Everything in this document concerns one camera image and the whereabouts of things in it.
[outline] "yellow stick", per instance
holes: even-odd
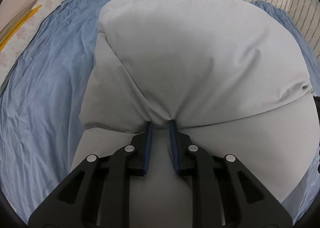
[[[4,40],[0,43],[0,52],[4,48],[4,46],[8,43],[10,38],[18,31],[18,29],[28,20],[30,19],[40,8],[42,5],[39,5],[38,7],[31,10],[29,13],[24,15],[16,24],[15,26],[10,30],[10,32],[7,34],[7,36],[4,38]]]

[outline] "silver screw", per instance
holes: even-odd
[[[89,155],[87,156],[87,161],[88,162],[94,162],[97,160],[97,156],[96,155]]]
[[[236,157],[234,155],[227,155],[226,156],[226,160],[229,162],[235,162],[236,161]]]
[[[124,148],[124,150],[125,150],[126,152],[132,152],[132,151],[134,151],[134,146],[128,145],[128,146],[126,146],[126,147]]]
[[[188,147],[188,150],[190,150],[190,151],[192,151],[192,152],[196,152],[196,151],[198,151],[198,147],[197,147],[196,145],[190,145],[190,146]]]

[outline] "blue gripper pad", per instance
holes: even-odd
[[[169,130],[170,130],[170,143],[171,143],[171,152],[172,152],[172,161],[173,161],[173,168],[176,174],[179,174],[179,151],[177,145],[177,125],[175,120],[171,120],[169,123]]]
[[[150,122],[147,123],[146,132],[148,132],[146,146],[144,150],[144,162],[143,162],[143,173],[146,175],[149,168],[150,162],[150,153],[151,153],[151,141],[152,141],[152,124]]]

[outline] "white pillow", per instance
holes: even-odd
[[[301,50],[254,5],[113,0],[95,55],[73,168],[129,144],[146,121],[165,129],[170,119],[211,154],[238,157],[280,202],[314,158],[319,121]],[[155,131],[148,175],[132,178],[132,227],[191,227],[191,190],[169,144],[168,130]]]

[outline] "black gripper frame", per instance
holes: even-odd
[[[130,176],[147,173],[151,140],[148,122],[145,132],[132,138],[131,146],[108,157],[88,156],[32,213],[28,226],[128,228]]]
[[[191,146],[175,120],[170,140],[176,174],[192,176],[193,228],[292,227],[289,213],[234,155],[214,157]]]

